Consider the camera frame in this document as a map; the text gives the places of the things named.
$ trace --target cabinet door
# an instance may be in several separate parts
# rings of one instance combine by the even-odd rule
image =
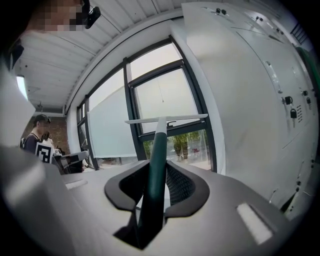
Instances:
[[[223,24],[229,29],[242,29],[248,30],[260,34],[264,34],[265,32],[255,24],[253,20],[249,17],[245,16],[243,13],[233,9],[232,7],[221,4],[221,3],[210,3],[207,7],[202,7],[207,12],[212,13],[212,15],[216,18],[218,22]],[[225,10],[226,14],[217,13],[217,8],[220,10]]]
[[[250,45],[264,64],[279,100],[285,97],[292,98],[292,104],[283,103],[282,110],[280,109],[280,111],[284,110],[283,118],[287,124],[284,148],[308,123],[307,96],[302,95],[303,91],[308,91],[307,82],[290,47],[257,33],[242,30],[237,33]],[[295,120],[290,114],[294,110],[297,113]]]

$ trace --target gray surface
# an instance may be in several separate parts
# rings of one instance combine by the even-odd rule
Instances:
[[[289,225],[276,207],[240,181],[191,165],[175,164],[203,178],[209,185],[210,195],[194,215],[168,219],[144,250],[146,253],[166,256],[234,255],[257,247],[236,210],[243,203],[251,205],[274,232]]]
[[[106,217],[103,225],[100,219],[88,212],[93,204],[81,205],[75,200],[54,165],[43,164],[34,155],[19,148],[3,147],[0,148],[0,163],[0,192],[7,206],[28,236],[50,255],[141,255],[140,250],[107,231],[108,224],[114,228],[112,222],[121,218],[120,211],[115,210],[109,220]],[[126,167],[122,166],[109,170],[109,173],[86,173],[85,178],[92,183],[98,180],[93,176],[106,179],[125,170]],[[82,179],[83,175],[71,174],[66,179],[75,181],[79,178]],[[99,193],[88,192],[91,199],[99,196]]]
[[[12,156],[20,161],[10,161]],[[6,148],[1,149],[0,163],[1,193],[12,214],[25,232],[52,255],[207,256],[234,255],[251,248],[259,251],[236,211],[242,203],[252,205],[276,233],[289,223],[241,182],[177,163],[208,183],[209,198],[196,214],[170,218],[142,252],[113,236],[128,223],[130,214],[113,207],[104,194],[110,177],[141,162],[61,176],[54,165],[42,164],[19,148]],[[70,190],[65,185],[81,180],[87,183]]]
[[[142,162],[129,163],[108,170],[63,175],[62,179],[66,184],[80,180],[87,181],[87,184],[70,189],[70,193],[81,208],[97,220],[104,230],[114,234],[128,224],[131,212],[114,207],[105,194],[105,185],[110,178]]]

